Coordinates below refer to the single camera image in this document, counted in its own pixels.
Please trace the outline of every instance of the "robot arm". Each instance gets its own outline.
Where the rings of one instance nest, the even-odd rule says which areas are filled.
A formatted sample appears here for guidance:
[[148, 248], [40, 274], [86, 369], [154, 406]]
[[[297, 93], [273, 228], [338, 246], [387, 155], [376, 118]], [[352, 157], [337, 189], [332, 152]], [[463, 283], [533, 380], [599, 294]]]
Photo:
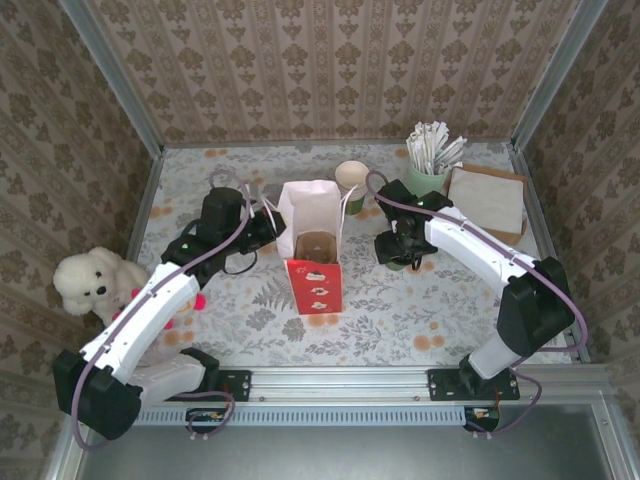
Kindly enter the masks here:
[[[60, 410], [71, 414], [74, 392], [81, 388], [79, 420], [113, 440], [131, 427], [141, 409], [215, 381], [217, 361], [193, 348], [168, 362], [136, 367], [173, 315], [224, 270], [227, 256], [255, 253], [284, 230], [277, 212], [254, 212], [226, 248], [178, 273], [181, 267], [228, 242], [240, 224], [243, 204], [239, 192], [213, 188], [204, 199], [201, 218], [170, 243], [162, 254], [163, 263], [118, 318], [79, 354], [65, 350], [56, 358], [53, 374]], [[195, 234], [190, 232], [193, 226]], [[168, 277], [170, 280], [158, 289]], [[83, 372], [86, 377], [81, 383]]]
[[[497, 331], [460, 362], [460, 380], [471, 396], [482, 391], [491, 379], [521, 358], [533, 355], [573, 323], [575, 317], [569, 308], [534, 275], [513, 261], [517, 258], [517, 263], [522, 262], [536, 270], [568, 296], [567, 279], [557, 260], [537, 261], [504, 245], [470, 222], [438, 192], [417, 198], [402, 182], [394, 180], [384, 185], [378, 194], [396, 205], [442, 213], [459, 224], [437, 216], [408, 212], [378, 198], [378, 204], [392, 226], [392, 230], [381, 233], [375, 240], [380, 263], [393, 261], [417, 269], [423, 255], [442, 248], [487, 282], [501, 299]], [[510, 257], [505, 258], [476, 234], [491, 240]]]
[[[456, 207], [438, 211], [460, 220], [463, 226], [431, 218], [424, 223], [425, 240], [464, 263], [501, 299], [496, 332], [460, 362], [462, 382], [471, 393], [479, 392], [515, 362], [533, 355], [575, 319], [553, 292], [516, 265], [513, 259], [518, 258], [537, 270], [568, 294], [567, 279], [557, 260], [537, 261], [504, 245], [470, 222]], [[471, 234], [469, 228], [498, 244], [512, 257], [505, 258], [490, 248]]]

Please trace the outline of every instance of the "cable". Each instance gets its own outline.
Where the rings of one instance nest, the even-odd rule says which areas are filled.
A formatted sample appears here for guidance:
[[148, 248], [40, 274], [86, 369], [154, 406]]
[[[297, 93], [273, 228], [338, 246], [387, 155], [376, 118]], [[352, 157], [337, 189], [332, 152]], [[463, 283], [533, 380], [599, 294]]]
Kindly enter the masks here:
[[271, 208], [273, 208], [274, 210], [277, 210], [277, 208], [264, 195], [260, 195], [260, 201], [262, 202], [262, 205], [264, 205], [264, 209], [267, 211], [267, 215], [269, 215], [269, 221], [271, 222], [271, 227], [273, 227], [273, 232], [277, 232], [278, 231], [278, 225], [276, 225], [276, 221], [273, 218], [273, 214], [271, 213]]
[[519, 373], [513, 367], [509, 367], [509, 371], [511, 373], [513, 373], [516, 377], [520, 378], [521, 380], [525, 380], [527, 382], [533, 383], [536, 386], [536, 389], [537, 389], [536, 394], [531, 399], [531, 403], [529, 403], [529, 405], [527, 405], [525, 407], [525, 409], [522, 412], [520, 412], [520, 415], [518, 415], [518, 417], [516, 417], [516, 419], [513, 422], [511, 422], [509, 425], [506, 425], [504, 427], [497, 428], [493, 432], [488, 432], [484, 428], [482, 428], [480, 425], [478, 425], [477, 423], [474, 423], [474, 422], [471, 422], [471, 421], [467, 420], [467, 425], [470, 425], [473, 428], [475, 428], [476, 430], [478, 430], [477, 433], [484, 433], [485, 435], [496, 435], [496, 434], [504, 433], [504, 432], [507, 432], [507, 431], [511, 430], [516, 425], [518, 425], [520, 422], [522, 422], [522, 420], [524, 420], [524, 417], [526, 417], [531, 412], [531, 410], [533, 410], [533, 407], [535, 407], [536, 404], [538, 403], [538, 400], [540, 400], [540, 397], [542, 396], [542, 384], [538, 380], [536, 380], [535, 378], [530, 377], [528, 375], [524, 375], [522, 373]]
[[232, 177], [234, 180], [236, 180], [240, 184], [240, 190], [242, 191], [242, 194], [243, 194], [243, 196], [245, 198], [245, 201], [246, 201], [244, 215], [242, 216], [242, 220], [240, 221], [240, 225], [238, 225], [238, 228], [229, 236], [229, 238], [227, 238], [220, 245], [218, 245], [217, 247], [212, 248], [211, 250], [209, 250], [206, 253], [203, 253], [198, 258], [196, 258], [196, 259], [192, 260], [191, 262], [187, 263], [186, 265], [184, 265], [183, 267], [179, 268], [175, 272], [172, 272], [171, 274], [167, 275], [165, 278], [160, 280], [157, 285], [152, 287], [145, 295], [141, 295], [140, 296], [140, 301], [138, 301], [135, 305], [133, 305], [131, 310], [129, 310], [128, 312], [123, 314], [122, 315], [122, 319], [120, 319], [120, 318], [118, 319], [118, 320], [120, 320], [118, 325], [114, 328], [114, 330], [111, 332], [111, 334], [107, 336], [106, 340], [102, 343], [102, 345], [100, 346], [98, 351], [95, 353], [95, 355], [89, 360], [87, 365], [84, 367], [84, 369], [82, 370], [82, 372], [80, 373], [80, 376], [78, 378], [78, 383], [76, 384], [76, 388], [73, 391], [73, 397], [72, 397], [72, 400], [71, 400], [71, 420], [72, 420], [71, 421], [71, 426], [72, 426], [72, 431], [73, 431], [73, 437], [75, 438], [76, 442], [78, 443], [78, 446], [80, 448], [82, 448], [83, 450], [95, 451], [98, 448], [104, 446], [104, 444], [106, 443], [106, 442], [103, 442], [103, 443], [98, 444], [98, 445], [89, 445], [87, 442], [85, 442], [85, 440], [82, 438], [82, 433], [80, 432], [80, 420], [78, 419], [78, 409], [79, 409], [79, 406], [80, 406], [80, 396], [82, 394], [82, 389], [83, 389], [84, 384], [85, 384], [85, 382], [87, 380], [87, 377], [89, 376], [89, 372], [91, 372], [91, 369], [95, 366], [95, 364], [100, 359], [102, 354], [107, 352], [107, 349], [108, 349], [107, 345], [110, 345], [110, 343], [113, 342], [113, 340], [122, 331], [122, 329], [127, 325], [127, 323], [133, 318], [133, 316], [138, 312], [138, 310], [140, 310], [140, 308], [142, 308], [142, 306], [150, 298], [153, 298], [156, 295], [156, 293], [158, 293], [158, 291], [160, 289], [162, 289], [162, 287], [164, 287], [167, 283], [169, 283], [171, 280], [173, 280], [178, 275], [183, 274], [184, 272], [190, 270], [191, 268], [193, 268], [194, 266], [198, 265], [199, 263], [204, 262], [205, 260], [211, 258], [212, 256], [214, 256], [215, 254], [217, 254], [221, 250], [224, 250], [225, 248], [227, 248], [236, 238], [238, 238], [240, 233], [242, 233], [244, 228], [247, 226], [247, 223], [249, 222], [249, 216], [250, 216], [250, 211], [251, 211], [251, 198], [250, 198], [247, 186], [235, 174], [230, 173], [230, 172], [226, 172], [222, 168], [218, 168], [218, 169], [215, 169], [214, 171], [212, 171], [211, 174], [209, 175], [209, 184], [212, 186], [212, 188], [213, 188], [213, 178], [216, 175], [220, 174], [220, 173], [227, 173], [227, 175]]
[[[233, 398], [233, 395], [223, 392], [213, 390], [211, 392], [201, 392], [201, 393], [181, 393], [180, 395], [176, 395], [177, 398], [202, 398], [202, 397], [224, 397], [228, 402], [230, 402], [231, 406], [229, 407], [229, 411], [227, 416], [220, 422], [219, 425], [216, 426], [215, 430], [208, 433], [207, 435], [213, 436], [220, 433], [220, 430], [224, 428], [224, 426], [231, 421], [231, 417], [233, 417], [233, 413], [236, 411], [236, 401]], [[199, 417], [201, 413], [195, 412], [194, 415], [189, 418], [189, 423], [187, 424], [187, 430], [189, 433], [195, 433], [193, 431], [193, 422]]]
[[256, 266], [256, 263], [258, 263], [258, 252], [253, 252], [253, 261], [251, 262], [251, 265], [249, 265], [244, 270], [240, 270], [239, 272], [227, 272], [227, 267], [224, 266], [222, 267], [222, 271], [227, 275], [240, 275], [243, 273], [247, 273], [249, 270]]
[[554, 294], [556, 294], [558, 298], [560, 298], [560, 300], [562, 300], [564, 304], [567, 307], [569, 307], [571, 312], [575, 315], [578, 325], [580, 326], [580, 341], [575, 345], [569, 345], [566, 347], [542, 347], [541, 349], [538, 350], [539, 352], [576, 352], [582, 349], [587, 344], [587, 339], [589, 334], [587, 330], [587, 324], [584, 320], [584, 317], [582, 316], [582, 313], [580, 312], [578, 307], [575, 305], [575, 303], [573, 303], [573, 301], [562, 290], [560, 290], [560, 288], [558, 288], [553, 282], [547, 280], [537, 270], [527, 265], [525, 262], [520, 260], [517, 256], [512, 255], [508, 250], [504, 249], [499, 244], [497, 244], [490, 238], [483, 235], [480, 231], [476, 230], [468, 223], [464, 223], [461, 220], [458, 220], [457, 218], [454, 218], [450, 215], [446, 215], [441, 212], [427, 210], [426, 208], [413, 207], [411, 205], [404, 205], [402, 203], [394, 202], [393, 200], [389, 200], [388, 198], [383, 197], [378, 192], [376, 192], [371, 186], [371, 177], [373, 175], [377, 175], [381, 177], [385, 181], [385, 183], [389, 183], [389, 180], [387, 180], [387, 177], [385, 177], [382, 173], [378, 172], [377, 170], [372, 170], [367, 174], [367, 177], [365, 179], [367, 189], [378, 201], [384, 202], [388, 205], [391, 205], [392, 207], [399, 208], [401, 210], [406, 210], [409, 212], [420, 213], [423, 215], [426, 214], [426, 215], [431, 215], [433, 217], [441, 218], [442, 220], [446, 220], [447, 222], [453, 223], [454, 225], [464, 228], [465, 230], [470, 232], [473, 236], [477, 237], [479, 240], [486, 243], [489, 247], [493, 248], [496, 252], [498, 252], [503, 257], [508, 259], [510, 262], [513, 262], [514, 264], [518, 265], [519, 267], [523, 268], [528, 273], [533, 275], [533, 277], [536, 280], [538, 280], [545, 287], [547, 287]]
[[498, 418], [500, 418], [500, 392], [498, 387], [496, 387], [496, 403], [493, 404], [493, 408], [498, 411]]

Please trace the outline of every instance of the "stuffed animal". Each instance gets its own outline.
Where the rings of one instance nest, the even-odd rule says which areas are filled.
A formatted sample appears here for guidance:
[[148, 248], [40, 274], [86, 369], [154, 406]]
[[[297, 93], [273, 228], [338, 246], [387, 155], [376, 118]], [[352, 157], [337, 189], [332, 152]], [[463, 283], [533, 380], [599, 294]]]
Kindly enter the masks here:
[[93, 311], [105, 327], [148, 280], [142, 267], [102, 247], [65, 258], [53, 275], [64, 309], [71, 315]]

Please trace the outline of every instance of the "table surface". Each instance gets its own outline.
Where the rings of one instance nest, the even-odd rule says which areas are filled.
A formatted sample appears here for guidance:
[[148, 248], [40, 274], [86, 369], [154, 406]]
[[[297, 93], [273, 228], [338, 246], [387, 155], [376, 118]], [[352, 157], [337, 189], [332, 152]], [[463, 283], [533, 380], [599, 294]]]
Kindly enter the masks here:
[[[209, 191], [207, 177], [223, 166], [259, 185], [277, 204], [282, 184], [332, 179], [346, 160], [359, 160], [390, 179], [402, 178], [408, 158], [397, 144], [176, 149], [164, 153], [139, 257], [149, 271], [190, 220], [199, 217]], [[470, 144], [463, 162], [513, 171], [507, 144]], [[235, 187], [225, 176], [217, 184]], [[479, 277], [440, 250], [418, 272], [378, 265], [375, 236], [388, 229], [382, 211], [367, 197], [360, 214], [347, 217], [340, 261], [344, 311], [299, 316], [275, 243], [258, 254], [247, 273], [217, 274], [205, 287], [201, 312], [163, 330], [150, 349], [158, 360], [193, 345], [225, 366], [455, 365], [495, 331], [498, 301]], [[516, 247], [537, 256], [527, 228]], [[230, 257], [227, 270], [242, 270], [252, 256]], [[552, 341], [564, 346], [562, 336]], [[537, 354], [532, 363], [569, 363], [568, 355]]]

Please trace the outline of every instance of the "beige patterned wall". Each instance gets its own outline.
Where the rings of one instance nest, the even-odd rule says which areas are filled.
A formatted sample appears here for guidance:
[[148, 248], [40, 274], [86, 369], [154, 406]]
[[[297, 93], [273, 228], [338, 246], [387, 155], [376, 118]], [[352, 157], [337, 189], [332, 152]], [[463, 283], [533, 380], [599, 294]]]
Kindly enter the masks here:
[[89, 0], [167, 144], [508, 137], [577, 0]]
[[51, 285], [125, 253], [150, 158], [56, 1], [0, 1], [0, 478], [38, 478], [60, 429], [51, 361], [97, 324]]
[[639, 2], [609, 2], [525, 155], [593, 360], [640, 438]]

